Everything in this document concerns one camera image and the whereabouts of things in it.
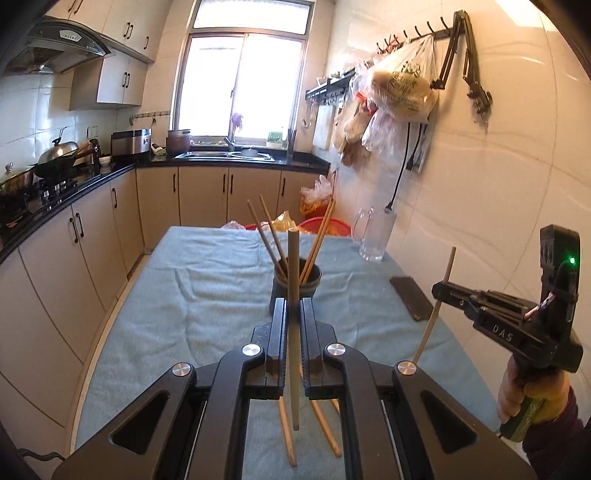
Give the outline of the right hand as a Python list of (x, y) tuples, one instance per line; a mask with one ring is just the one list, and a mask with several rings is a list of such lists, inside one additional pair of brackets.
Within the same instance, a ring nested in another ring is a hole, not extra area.
[(513, 356), (507, 363), (497, 398), (497, 415), (502, 424), (516, 417), (526, 398), (541, 400), (533, 423), (556, 420), (566, 409), (571, 390), (568, 374), (553, 370), (526, 379)]

